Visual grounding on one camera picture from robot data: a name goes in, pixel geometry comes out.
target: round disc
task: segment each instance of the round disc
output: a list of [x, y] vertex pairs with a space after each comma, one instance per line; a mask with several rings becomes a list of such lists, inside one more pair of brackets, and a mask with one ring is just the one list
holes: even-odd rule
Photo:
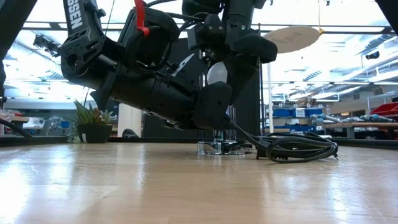
[[312, 27], [292, 26], [273, 30], [263, 38], [275, 43], [278, 53], [281, 54], [304, 49], [315, 43], [319, 36], [319, 31]]

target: potted plant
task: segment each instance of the potted plant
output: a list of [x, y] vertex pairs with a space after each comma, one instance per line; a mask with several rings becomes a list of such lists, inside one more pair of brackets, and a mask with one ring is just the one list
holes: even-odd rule
[[89, 108], [86, 108], [77, 100], [74, 104], [76, 106], [74, 122], [77, 127], [75, 127], [76, 130], [71, 130], [71, 133], [78, 134], [81, 142], [106, 143], [112, 132], [110, 124], [112, 112], [108, 113], [107, 110], [102, 112], [98, 108], [93, 108], [91, 104]]

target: dark plant pot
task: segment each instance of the dark plant pot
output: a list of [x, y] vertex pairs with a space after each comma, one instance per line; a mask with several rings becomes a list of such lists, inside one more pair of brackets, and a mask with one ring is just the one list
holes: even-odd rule
[[85, 143], [106, 143], [111, 137], [112, 125], [80, 124], [79, 138]]

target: white pillar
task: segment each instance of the white pillar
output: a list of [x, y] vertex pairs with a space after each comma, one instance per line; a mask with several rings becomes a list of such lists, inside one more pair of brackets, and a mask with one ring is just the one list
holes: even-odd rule
[[274, 114], [272, 110], [272, 85], [271, 85], [271, 63], [267, 64], [267, 75], [268, 75], [268, 110], [269, 110], [269, 132], [274, 133]]
[[121, 103], [119, 105], [118, 120], [118, 137], [121, 137], [123, 131], [127, 128], [133, 130], [139, 137], [141, 137], [141, 110]]

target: red handle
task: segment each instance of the red handle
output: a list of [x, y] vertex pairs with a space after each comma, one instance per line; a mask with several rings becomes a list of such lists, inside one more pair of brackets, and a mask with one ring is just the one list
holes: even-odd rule
[[144, 36], [149, 34], [149, 29], [145, 27], [145, 9], [144, 9], [144, 1], [143, 0], [134, 0], [136, 3], [136, 26], [137, 29], [142, 30], [144, 32]]

